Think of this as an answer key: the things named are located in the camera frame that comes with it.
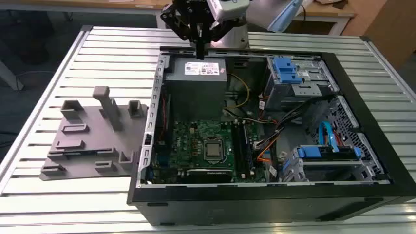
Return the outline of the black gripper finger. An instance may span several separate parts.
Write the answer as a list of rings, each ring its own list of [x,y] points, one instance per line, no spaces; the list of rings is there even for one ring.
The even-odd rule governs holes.
[[[196,50],[196,59],[203,59],[203,45],[200,44],[200,37],[198,35],[198,27],[190,23],[188,16],[183,16],[179,12],[179,5],[171,3],[164,6],[160,19],[172,29],[182,40],[188,40],[191,46]]]
[[[203,24],[203,46],[202,46],[202,59],[206,57],[206,44],[211,42],[219,42],[219,40],[226,36],[226,34],[234,29],[235,20],[227,20],[224,22],[216,22],[212,20],[210,23]]]

